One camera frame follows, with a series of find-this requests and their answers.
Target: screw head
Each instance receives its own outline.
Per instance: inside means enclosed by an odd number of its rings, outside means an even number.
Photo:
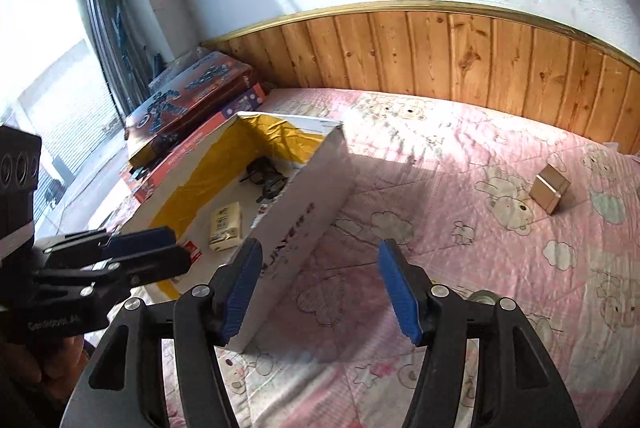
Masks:
[[[191,289],[191,294],[195,297],[202,298],[210,293],[209,286],[207,285],[197,285],[193,289]]]
[[[140,298],[129,298],[124,302],[124,308],[127,311],[135,311],[138,307],[140,307]]]
[[[434,285],[431,288],[431,294],[437,296],[438,298],[444,298],[449,295],[449,289],[444,287],[443,285]]]
[[[500,300],[500,307],[502,307],[505,311],[513,311],[516,308],[516,302],[514,302],[511,298],[503,298]]]

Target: brass trim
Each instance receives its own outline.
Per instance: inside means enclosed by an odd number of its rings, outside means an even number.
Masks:
[[[237,31],[232,31],[211,40],[207,40],[206,42],[203,42],[202,45],[205,47],[215,47],[218,43],[232,40],[233,38],[245,36],[271,27],[300,22],[303,20],[311,20],[313,18],[373,11],[435,11],[473,14],[478,16],[489,16],[491,18],[500,18],[502,20],[510,20],[530,25],[532,27],[545,29],[547,31],[567,36],[570,39],[582,42],[586,45],[590,45],[600,52],[609,55],[640,72],[640,62],[638,60],[633,59],[631,56],[622,52],[620,49],[617,49],[613,45],[609,45],[595,36],[591,36],[590,34],[574,29],[568,25],[558,23],[554,20],[550,20],[549,18],[544,18],[543,16],[536,16],[513,9],[494,7],[485,4],[472,4],[470,2],[448,2],[445,0],[389,0],[385,2],[361,2],[359,4],[336,5],[322,9],[313,9],[311,11],[301,11],[243,27]]]

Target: white cardboard box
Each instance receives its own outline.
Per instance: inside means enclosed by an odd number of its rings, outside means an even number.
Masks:
[[[259,156],[262,141],[268,143],[270,158],[289,181],[252,228],[262,188],[239,180],[246,165]],[[233,259],[238,248],[213,251],[209,247],[210,214],[230,202],[240,202],[242,236],[256,238],[263,255],[263,269],[242,328],[226,346],[242,351],[290,287],[352,187],[351,162],[340,122],[240,112],[180,161],[122,232],[166,225],[176,231],[180,244],[191,248],[195,261],[186,275],[146,286],[155,302],[175,299],[193,286],[207,283],[220,265]]]

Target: blue gripper pad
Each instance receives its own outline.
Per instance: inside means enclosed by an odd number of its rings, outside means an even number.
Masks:
[[[102,248],[102,252],[106,258],[113,258],[166,248],[173,244],[175,244],[174,230],[164,226],[137,233],[115,234]]]
[[[408,266],[408,263],[395,241],[380,242],[378,268],[385,282],[386,292],[394,307],[402,334],[408,336],[415,345],[422,338],[422,329],[418,321],[418,300],[403,274],[405,266]]]
[[[233,264],[241,264],[236,273],[230,293],[226,299],[225,315],[220,329],[221,341],[227,344],[240,331],[244,314],[251,301],[255,285],[262,269],[262,246],[254,240],[245,242]]]

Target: wooden headboard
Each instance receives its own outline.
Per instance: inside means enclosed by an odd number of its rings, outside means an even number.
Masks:
[[[454,3],[299,13],[205,45],[279,87],[380,90],[461,101],[640,150],[640,65],[532,15]]]

